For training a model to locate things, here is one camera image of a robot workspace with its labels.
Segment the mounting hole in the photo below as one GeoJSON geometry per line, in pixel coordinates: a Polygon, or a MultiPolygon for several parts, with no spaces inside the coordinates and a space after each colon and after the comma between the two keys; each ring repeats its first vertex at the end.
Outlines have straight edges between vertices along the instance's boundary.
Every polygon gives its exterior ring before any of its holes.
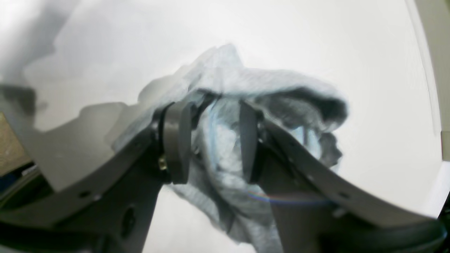
{"type": "Polygon", "coordinates": [[[122,219],[122,238],[128,237],[136,224],[136,214],[134,208],[128,208],[122,219]]]}
{"type": "Polygon", "coordinates": [[[345,193],[345,192],[340,192],[340,193],[339,193],[339,196],[343,197],[344,199],[350,199],[350,195],[348,195],[348,194],[345,193]]]}
{"type": "Polygon", "coordinates": [[[136,143],[134,143],[133,146],[134,146],[135,149],[140,149],[142,147],[142,143],[136,142],[136,143]]]}
{"type": "Polygon", "coordinates": [[[87,196],[89,196],[90,195],[90,191],[83,191],[82,193],[80,193],[79,195],[78,195],[78,197],[80,197],[80,198],[85,198],[85,197],[87,197],[87,196]]]}

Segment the brass screw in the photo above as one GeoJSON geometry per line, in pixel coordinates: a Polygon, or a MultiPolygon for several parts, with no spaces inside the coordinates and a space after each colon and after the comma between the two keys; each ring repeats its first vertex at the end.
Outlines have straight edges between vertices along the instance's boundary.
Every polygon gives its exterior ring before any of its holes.
{"type": "Polygon", "coordinates": [[[159,165],[159,169],[162,170],[162,171],[165,171],[167,169],[166,156],[162,155],[158,159],[158,165],[159,165]]]}

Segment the crumpled cloth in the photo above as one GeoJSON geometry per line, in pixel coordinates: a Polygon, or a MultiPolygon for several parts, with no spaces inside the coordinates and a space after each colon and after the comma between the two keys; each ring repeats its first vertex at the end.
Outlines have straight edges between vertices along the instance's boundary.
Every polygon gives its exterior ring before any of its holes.
{"type": "MultiPolygon", "coordinates": [[[[243,178],[239,134],[239,100],[247,99],[289,129],[324,165],[336,170],[342,153],[332,132],[347,117],[347,103],[332,85],[293,71],[246,68],[233,45],[213,48],[182,71],[173,89],[162,96],[116,140],[119,150],[151,121],[154,110],[168,102],[204,102],[192,132],[192,160],[186,185],[170,185],[236,242],[251,243],[259,253],[283,252],[270,204],[249,194],[264,194],[243,178]]],[[[145,93],[151,92],[146,87],[145,93]]]]}

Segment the black bracket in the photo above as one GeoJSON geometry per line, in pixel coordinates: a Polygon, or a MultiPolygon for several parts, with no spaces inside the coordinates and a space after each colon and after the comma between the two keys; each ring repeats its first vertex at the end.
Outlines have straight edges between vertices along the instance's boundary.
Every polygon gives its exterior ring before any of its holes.
{"type": "Polygon", "coordinates": [[[23,177],[0,197],[0,244],[38,253],[140,253],[161,186],[187,181],[192,106],[161,107],[110,161],[61,192],[37,170],[23,177]]]}
{"type": "Polygon", "coordinates": [[[396,207],[315,159],[262,108],[241,102],[244,175],[270,196],[285,253],[433,252],[446,237],[437,220],[396,207]]]}

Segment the fabric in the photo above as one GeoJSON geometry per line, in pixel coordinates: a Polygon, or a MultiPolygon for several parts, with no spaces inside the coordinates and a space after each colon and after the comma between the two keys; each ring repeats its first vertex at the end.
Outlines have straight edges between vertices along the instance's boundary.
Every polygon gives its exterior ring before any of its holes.
{"type": "MultiPolygon", "coordinates": [[[[330,84],[285,70],[246,68],[233,45],[214,48],[184,68],[170,93],[162,96],[114,143],[119,150],[146,127],[154,110],[171,101],[205,103],[215,94],[192,132],[193,159],[186,185],[170,185],[182,198],[207,214],[212,225],[236,242],[251,243],[259,253],[281,253],[282,246],[270,204],[252,198],[264,194],[243,178],[239,134],[239,100],[266,109],[269,117],[291,131],[309,152],[336,170],[341,152],[332,131],[347,117],[344,97],[330,84]]],[[[145,93],[151,92],[146,87],[145,93]]]]}

